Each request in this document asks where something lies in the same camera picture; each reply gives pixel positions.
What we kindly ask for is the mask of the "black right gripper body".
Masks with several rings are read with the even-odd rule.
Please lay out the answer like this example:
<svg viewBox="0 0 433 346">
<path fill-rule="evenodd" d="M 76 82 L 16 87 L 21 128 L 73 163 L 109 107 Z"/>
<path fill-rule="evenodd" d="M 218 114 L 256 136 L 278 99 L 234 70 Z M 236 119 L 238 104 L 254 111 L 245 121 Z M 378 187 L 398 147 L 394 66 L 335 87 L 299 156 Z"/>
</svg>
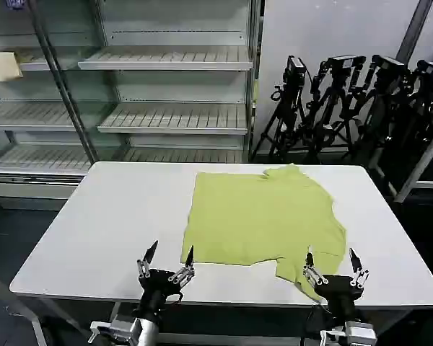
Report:
<svg viewBox="0 0 433 346">
<path fill-rule="evenodd" d="M 325 275 L 327 282 L 314 285 L 314 291 L 327 301 L 328 310 L 334 321 L 361 321 L 362 314 L 355 306 L 361 298 L 363 287 L 352 285 L 352 278 L 343 275 Z"/>
</svg>

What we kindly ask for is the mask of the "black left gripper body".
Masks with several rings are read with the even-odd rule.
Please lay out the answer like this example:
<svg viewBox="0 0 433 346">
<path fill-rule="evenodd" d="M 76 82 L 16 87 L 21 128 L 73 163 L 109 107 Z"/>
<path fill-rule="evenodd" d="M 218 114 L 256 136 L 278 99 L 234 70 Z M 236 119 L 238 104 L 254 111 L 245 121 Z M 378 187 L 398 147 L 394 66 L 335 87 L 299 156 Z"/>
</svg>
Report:
<svg viewBox="0 0 433 346">
<path fill-rule="evenodd" d="M 166 300 L 170 296 L 183 298 L 181 286 L 169 280 L 175 273 L 166 270 L 151 269 L 150 276 L 139 280 L 144 292 L 138 305 L 138 317 L 146 320 L 161 320 Z"/>
</svg>

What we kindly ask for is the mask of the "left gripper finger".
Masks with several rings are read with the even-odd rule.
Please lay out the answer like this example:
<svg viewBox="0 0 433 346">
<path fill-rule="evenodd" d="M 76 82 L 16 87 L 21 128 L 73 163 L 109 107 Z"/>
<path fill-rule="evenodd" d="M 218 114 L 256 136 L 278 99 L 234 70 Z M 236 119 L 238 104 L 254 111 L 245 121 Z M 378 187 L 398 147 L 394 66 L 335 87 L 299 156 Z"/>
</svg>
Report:
<svg viewBox="0 0 433 346">
<path fill-rule="evenodd" d="M 148 250 L 146 250 L 143 259 L 138 259 L 136 261 L 138 271 L 139 271 L 139 279 L 149 278 L 151 276 L 150 273 L 150 265 L 152 262 L 152 259 L 154 257 L 154 254 L 156 252 L 158 245 L 158 241 L 156 240 Z"/>
<path fill-rule="evenodd" d="M 177 272 L 172 274 L 168 281 L 173 283 L 174 285 L 187 285 L 189 281 L 195 275 L 195 269 L 193 267 L 193 247 L 189 249 L 188 256 L 185 260 L 185 264 L 182 268 L 180 268 Z"/>
</svg>

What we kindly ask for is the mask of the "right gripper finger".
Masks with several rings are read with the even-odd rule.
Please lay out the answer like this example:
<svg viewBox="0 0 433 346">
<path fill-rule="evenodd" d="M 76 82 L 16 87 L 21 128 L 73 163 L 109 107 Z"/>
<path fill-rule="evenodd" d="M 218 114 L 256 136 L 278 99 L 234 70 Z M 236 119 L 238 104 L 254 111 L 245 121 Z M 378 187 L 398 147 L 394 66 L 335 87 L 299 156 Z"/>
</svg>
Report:
<svg viewBox="0 0 433 346">
<path fill-rule="evenodd" d="M 369 270 L 362 267 L 360 258 L 357 256 L 357 254 L 352 248 L 349 249 L 349 257 L 354 273 L 350 285 L 352 287 L 363 287 L 365 282 L 367 281 L 367 278 L 369 277 Z"/>
<path fill-rule="evenodd" d="M 318 272 L 314 265 L 314 257 L 312 252 L 308 252 L 305 258 L 303 267 L 303 275 L 306 277 L 310 285 L 327 285 L 328 279 Z"/>
</svg>

